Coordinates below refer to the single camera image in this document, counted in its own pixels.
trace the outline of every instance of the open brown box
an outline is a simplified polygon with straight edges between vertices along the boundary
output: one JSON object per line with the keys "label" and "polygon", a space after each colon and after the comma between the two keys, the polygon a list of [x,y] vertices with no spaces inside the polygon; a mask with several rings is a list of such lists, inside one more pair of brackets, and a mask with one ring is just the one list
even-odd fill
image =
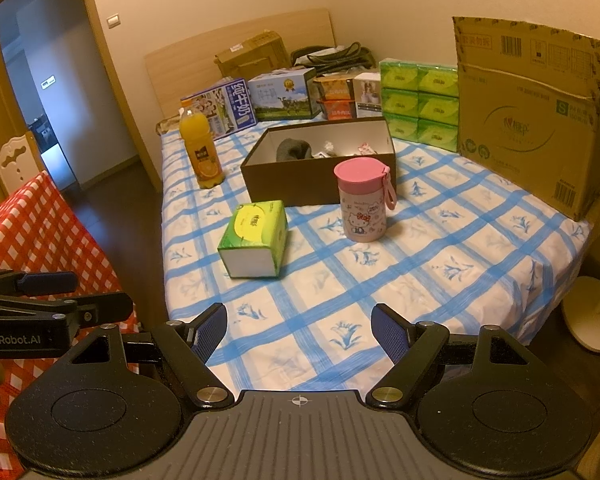
{"label": "open brown box", "polygon": [[371,156],[391,169],[395,189],[394,143],[384,118],[324,121],[277,126],[262,134],[240,165],[252,202],[282,200],[285,206],[340,203],[333,168],[355,155],[276,162],[276,150],[285,139],[305,140],[312,153],[323,151],[327,141],[339,153],[355,153],[366,142],[378,152]]}

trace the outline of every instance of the hello kitty cup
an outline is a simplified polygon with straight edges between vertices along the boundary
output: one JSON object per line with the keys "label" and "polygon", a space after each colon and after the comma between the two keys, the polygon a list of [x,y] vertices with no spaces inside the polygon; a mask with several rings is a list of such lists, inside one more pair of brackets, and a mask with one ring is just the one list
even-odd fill
{"label": "hello kitty cup", "polygon": [[386,207],[397,201],[390,169],[371,156],[357,156],[334,169],[340,191],[344,234],[354,242],[373,242],[386,231]]}

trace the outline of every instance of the wooden headboard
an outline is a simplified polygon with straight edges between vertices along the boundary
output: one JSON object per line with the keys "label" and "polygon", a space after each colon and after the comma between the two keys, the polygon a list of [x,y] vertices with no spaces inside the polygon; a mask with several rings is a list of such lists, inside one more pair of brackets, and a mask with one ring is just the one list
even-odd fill
{"label": "wooden headboard", "polygon": [[329,11],[307,9],[216,28],[165,46],[144,57],[164,117],[177,113],[181,97],[204,90],[222,77],[214,63],[218,52],[263,30],[277,32],[289,53],[304,46],[335,45]]}

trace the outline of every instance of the doorway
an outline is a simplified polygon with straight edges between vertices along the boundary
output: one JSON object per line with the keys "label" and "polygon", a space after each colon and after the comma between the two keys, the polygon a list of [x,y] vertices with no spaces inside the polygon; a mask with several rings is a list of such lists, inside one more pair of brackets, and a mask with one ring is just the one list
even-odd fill
{"label": "doorway", "polygon": [[1,0],[0,48],[59,189],[88,187],[138,158],[83,0]]}

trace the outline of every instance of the pink lid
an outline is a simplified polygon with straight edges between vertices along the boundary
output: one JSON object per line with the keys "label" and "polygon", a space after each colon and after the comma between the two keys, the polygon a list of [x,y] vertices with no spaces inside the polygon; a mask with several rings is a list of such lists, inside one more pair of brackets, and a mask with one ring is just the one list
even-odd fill
{"label": "pink lid", "polygon": [[357,156],[338,164],[333,173],[338,187],[345,193],[366,195],[382,187],[382,178],[389,167],[372,156]]}

